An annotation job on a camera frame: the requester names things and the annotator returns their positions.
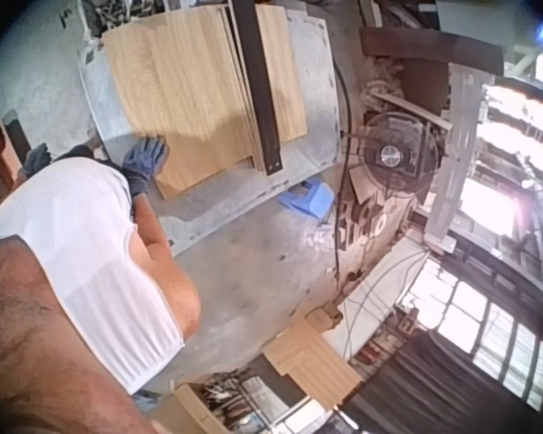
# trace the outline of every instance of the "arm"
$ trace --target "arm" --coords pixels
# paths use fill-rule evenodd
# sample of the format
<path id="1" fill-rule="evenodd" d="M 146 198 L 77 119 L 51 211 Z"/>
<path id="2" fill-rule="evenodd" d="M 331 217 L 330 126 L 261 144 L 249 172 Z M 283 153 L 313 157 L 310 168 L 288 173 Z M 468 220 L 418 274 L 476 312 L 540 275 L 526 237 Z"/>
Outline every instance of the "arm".
<path id="1" fill-rule="evenodd" d="M 167 237 L 161 229 L 157 216 L 151 209 L 148 197 L 145 193 L 133 197 L 133 210 L 135 223 L 138 226 L 138 236 L 141 237 L 151 259 L 159 259 L 168 255 L 171 258 L 171 250 Z"/>
<path id="2" fill-rule="evenodd" d="M 197 329 L 201 302 L 195 285 L 171 257 L 167 238 L 147 197 L 148 182 L 166 157 L 165 143 L 160 137 L 143 139 L 125 157 L 123 172 L 129 182 L 138 226 L 138 239 L 134 242 L 139 248 L 134 246 L 131 257 L 161 287 L 183 337 L 187 339 Z M 144 257 L 140 254 L 142 250 L 146 250 Z"/>

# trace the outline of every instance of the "black metal bar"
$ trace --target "black metal bar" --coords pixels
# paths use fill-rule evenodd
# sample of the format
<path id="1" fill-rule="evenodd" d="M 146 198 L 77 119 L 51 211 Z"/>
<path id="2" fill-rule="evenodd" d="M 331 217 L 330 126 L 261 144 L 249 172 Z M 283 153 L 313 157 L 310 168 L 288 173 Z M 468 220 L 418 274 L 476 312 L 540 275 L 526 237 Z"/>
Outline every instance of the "black metal bar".
<path id="1" fill-rule="evenodd" d="M 446 302 L 446 305 L 444 305 L 443 317 L 441 318 L 441 322 L 438 323 L 438 326 L 435 327 L 436 330 L 438 330 L 438 327 L 441 326 L 441 324 L 443 323 L 444 319 L 446 318 L 446 313 L 449 311 L 449 306 L 453 303 L 452 301 L 454 300 L 454 294 L 456 293 L 456 287 L 459 285 L 459 282 L 460 282 L 460 280 L 457 280 L 457 281 L 454 283 L 454 285 L 452 285 L 451 296 L 449 297 L 448 301 Z"/>
<path id="2" fill-rule="evenodd" d="M 482 314 L 482 320 L 481 320 L 481 326 L 479 327 L 479 333 L 477 334 L 477 338 L 474 340 L 474 344 L 472 345 L 471 349 L 471 356 L 474 358 L 474 356 L 479 351 L 479 348 L 481 348 L 481 341 L 482 336 L 485 333 L 485 329 L 487 328 L 487 323 L 489 322 L 489 313 L 491 311 L 491 302 L 487 298 L 487 304 L 485 305 L 485 311 Z"/>
<path id="3" fill-rule="evenodd" d="M 263 162 L 267 175 L 282 169 L 280 132 L 272 100 L 272 85 L 263 53 L 262 34 L 253 0 L 229 2 L 235 24 L 235 37 L 243 57 L 246 85 L 252 95 L 253 112 L 262 142 Z"/>
<path id="4" fill-rule="evenodd" d="M 535 345 L 533 346 L 533 357 L 531 357 L 531 365 L 529 366 L 529 376 L 527 377 L 527 382 L 525 383 L 525 390 L 523 391 L 522 400 L 527 401 L 529 394 L 531 392 L 531 387 L 533 387 L 533 380 L 535 378 L 535 371 L 537 370 L 537 361 L 539 359 L 539 344 L 541 343 L 541 327 L 539 328 L 539 333 L 535 336 Z"/>
<path id="5" fill-rule="evenodd" d="M 509 345 L 507 346 L 507 352 L 505 353 L 505 360 L 503 361 L 503 365 L 500 368 L 499 382 L 505 381 L 505 375 L 507 375 L 507 371 L 509 370 L 510 358 L 513 355 L 513 349 L 515 348 L 515 341 L 517 340 L 518 328 L 519 328 L 519 321 L 515 319 L 515 322 L 513 323 L 513 329 L 510 332 Z"/>

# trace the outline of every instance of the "saw table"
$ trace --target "saw table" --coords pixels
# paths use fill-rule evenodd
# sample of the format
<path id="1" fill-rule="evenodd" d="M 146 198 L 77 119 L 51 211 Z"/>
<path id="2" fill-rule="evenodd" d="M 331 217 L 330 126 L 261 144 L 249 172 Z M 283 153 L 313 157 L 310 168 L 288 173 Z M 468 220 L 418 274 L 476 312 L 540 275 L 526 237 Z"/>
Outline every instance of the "saw table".
<path id="1" fill-rule="evenodd" d="M 283 170 L 266 176 L 244 160 L 178 197 L 163 200 L 153 185 L 149 199 L 169 238 L 171 253 L 188 249 L 255 206 L 332 166 L 338 155 L 338 97 L 324 20 L 287 10 L 308 134 L 281 149 Z M 81 82 L 100 138 L 110 158 L 121 163 L 136 143 L 120 105 L 104 47 L 79 52 Z"/>

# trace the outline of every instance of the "wire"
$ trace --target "wire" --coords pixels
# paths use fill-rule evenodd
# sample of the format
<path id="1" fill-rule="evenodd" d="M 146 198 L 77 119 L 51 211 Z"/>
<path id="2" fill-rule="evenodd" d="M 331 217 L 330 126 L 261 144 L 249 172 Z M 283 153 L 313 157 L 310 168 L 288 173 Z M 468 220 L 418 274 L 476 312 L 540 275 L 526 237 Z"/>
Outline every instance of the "wire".
<path id="1" fill-rule="evenodd" d="M 336 59 L 332 57 L 332 62 L 334 63 L 334 72 L 336 72 L 336 77 L 340 82 L 342 87 L 342 93 L 344 94 L 344 101 L 346 103 L 346 115 L 347 115 L 347 131 L 351 133 L 352 131 L 352 109 L 350 108 L 350 96 L 348 94 L 348 88 L 346 87 L 346 82 L 344 81 L 344 76 Z M 346 182 L 346 173 L 348 171 L 348 162 L 350 160 L 350 148 L 352 147 L 352 138 L 350 136 L 346 137 L 346 154 L 344 156 L 344 166 L 342 168 L 342 178 L 340 180 L 340 187 L 338 189 L 338 196 L 336 200 L 336 221 L 334 222 L 334 278 L 336 279 L 336 289 L 339 293 L 339 282 L 340 282 L 340 256 L 339 256 L 339 245 L 340 245 L 340 231 L 339 231 L 339 220 L 340 214 L 342 212 L 342 193 L 344 191 L 344 183 Z"/>
<path id="2" fill-rule="evenodd" d="M 389 269 L 387 269 L 383 274 L 382 276 L 380 276 L 376 282 L 374 282 L 374 285 L 371 285 L 370 286 L 370 290 L 367 292 L 367 294 L 364 296 L 364 298 L 362 299 L 362 301 L 360 302 L 361 305 L 364 305 L 364 303 L 366 303 L 366 300 L 368 300 L 368 298 L 370 297 L 370 294 L 372 293 L 372 291 L 374 291 L 374 288 L 378 285 L 378 283 L 380 283 L 380 281 L 390 272 L 392 271 L 393 269 L 395 269 L 396 267 L 398 267 L 400 264 L 406 262 L 407 260 L 411 259 L 411 258 L 414 258 L 418 255 L 419 258 L 414 261 L 409 267 L 408 269 L 406 270 L 406 274 L 405 274 L 405 280 L 404 280 L 404 283 L 403 285 L 406 284 L 406 281 L 408 280 L 408 274 L 410 273 L 410 270 L 412 269 L 412 267 L 414 265 L 416 265 L 418 262 L 420 262 L 421 259 L 423 259 L 425 256 L 426 256 L 426 253 L 428 253 L 428 249 L 423 249 L 422 251 L 417 251 L 416 253 L 413 253 L 412 255 L 409 255 L 405 258 L 402 258 L 401 260 L 399 260 L 397 263 L 395 263 L 394 265 L 392 265 Z M 360 311 L 361 309 L 359 309 L 356 314 L 354 315 L 354 318 L 352 319 L 352 323 L 350 324 L 350 327 L 349 327 L 349 332 L 348 332 L 348 337 L 346 339 L 346 343 L 344 344 L 344 354 L 346 354 L 346 350 L 348 349 L 348 345 L 350 344 L 350 337 L 352 335 L 352 330 L 354 330 L 354 325 L 358 319 L 358 316 L 360 315 Z"/>

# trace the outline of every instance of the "hand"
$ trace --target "hand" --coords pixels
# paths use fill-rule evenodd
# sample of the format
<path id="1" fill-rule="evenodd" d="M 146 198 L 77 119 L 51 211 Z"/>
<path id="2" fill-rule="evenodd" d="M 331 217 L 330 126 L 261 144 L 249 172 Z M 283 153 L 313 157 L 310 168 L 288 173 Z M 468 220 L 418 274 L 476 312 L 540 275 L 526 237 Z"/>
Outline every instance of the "hand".
<path id="1" fill-rule="evenodd" d="M 148 182 L 167 158 L 163 137 L 142 137 L 127 152 L 123 161 L 123 174 L 129 182 L 131 197 L 148 193 Z"/>
<path id="2" fill-rule="evenodd" d="M 24 175 L 30 178 L 43 170 L 52 161 L 51 153 L 45 143 L 37 146 L 35 149 L 26 154 L 26 160 L 18 172 L 19 175 Z"/>

